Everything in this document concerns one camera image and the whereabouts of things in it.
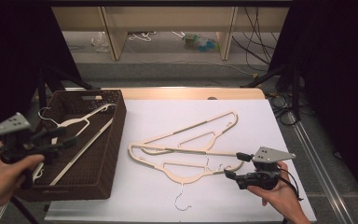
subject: metal hanger hook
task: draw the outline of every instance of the metal hanger hook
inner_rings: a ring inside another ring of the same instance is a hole
[[[37,115],[39,116],[39,118],[45,119],[45,120],[51,120],[51,121],[53,121],[57,126],[59,126],[59,124],[58,124],[54,119],[46,119],[46,118],[44,118],[44,117],[40,114],[40,112],[41,112],[42,110],[45,110],[45,109],[51,109],[51,107],[43,107],[43,108],[41,108],[41,109],[37,112]]]
[[[220,163],[219,165],[219,168],[217,168],[216,170],[211,170],[211,168],[209,168],[209,157],[208,157],[208,154],[205,154],[206,156],[206,168],[209,170],[209,171],[212,171],[212,172],[216,172],[216,171],[219,171],[220,169],[222,169],[222,166],[223,166],[223,163]]]
[[[180,189],[180,194],[176,197],[176,199],[175,199],[175,207],[176,207],[176,209],[178,209],[178,210],[180,210],[180,211],[185,211],[185,210],[187,210],[187,209],[189,209],[190,207],[191,207],[191,205],[188,205],[187,206],[187,208],[180,208],[180,207],[178,207],[178,205],[176,204],[177,203],[177,201],[178,201],[178,198],[180,197],[180,196],[182,196],[182,194],[183,194],[183,185],[184,184],[181,184],[181,189]]]

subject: black backdrop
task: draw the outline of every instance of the black backdrop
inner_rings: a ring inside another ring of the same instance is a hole
[[[295,1],[270,69],[301,57],[297,66],[310,104],[358,182],[358,1],[321,2]],[[319,12],[321,20],[307,33]]]
[[[50,67],[81,80],[51,8],[0,0],[0,121],[27,111],[40,77],[63,89]]]

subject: white tabletop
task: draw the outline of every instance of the white tabletop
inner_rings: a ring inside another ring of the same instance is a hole
[[[235,111],[238,123],[217,138],[211,150],[255,154],[260,147],[288,151],[267,100],[126,100],[127,117],[118,153],[117,168],[108,200],[52,202],[46,220],[55,222],[281,222],[282,215],[235,181],[222,175],[204,176],[181,185],[161,171],[131,159],[127,147],[132,142],[180,130],[210,117]],[[202,161],[203,155],[182,153],[158,156],[158,160]],[[210,157],[209,167],[218,169],[234,162],[232,158]],[[286,161],[299,186],[301,205],[310,221],[316,217],[292,161]],[[254,171],[246,162],[238,175]]]

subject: tripod leg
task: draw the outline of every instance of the tripod leg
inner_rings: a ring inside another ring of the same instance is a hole
[[[39,71],[39,73],[37,74],[37,93],[39,95],[39,108],[48,106],[45,81],[43,79],[42,71]]]
[[[286,67],[287,67],[286,64],[282,64],[282,65],[278,66],[277,68],[273,69],[272,71],[266,73],[260,79],[255,80],[254,82],[249,83],[248,85],[241,86],[241,88],[254,88],[254,87],[260,85],[261,83],[269,80],[270,78],[278,76],[281,72],[286,70]]]
[[[73,83],[75,83],[76,85],[78,85],[79,87],[82,87],[86,90],[98,90],[100,88],[94,88],[92,87],[90,84],[82,81],[81,79],[78,79],[76,77],[73,77],[73,76],[69,76],[68,74],[64,73],[62,70],[60,70],[59,68],[57,67],[52,67],[52,66],[49,66],[48,67],[55,75],[59,76],[59,77],[62,77],[64,79],[67,79],[69,81],[72,81]]]
[[[295,115],[296,121],[300,121],[299,98],[300,98],[300,72],[298,67],[288,65],[287,73],[284,77],[280,77],[276,89],[277,91],[288,91],[292,86],[292,101],[290,103],[290,111]]]

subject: brown basket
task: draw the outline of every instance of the brown basket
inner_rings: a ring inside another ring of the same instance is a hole
[[[126,117],[126,106],[121,91],[55,91],[44,118],[62,123],[68,119],[82,118],[91,111],[106,103],[116,103],[89,118],[89,126],[78,136],[74,147],[62,151],[59,158],[50,165],[45,164],[43,175],[36,179],[32,189],[19,189],[15,194],[28,202],[63,201],[63,200],[94,200],[107,199],[113,185]],[[60,173],[66,164],[101,128],[113,118],[113,122],[75,162],[61,180],[54,186],[51,181]],[[76,135],[86,124],[81,121],[67,126],[66,139]],[[37,127],[54,129],[57,125],[42,119]]]

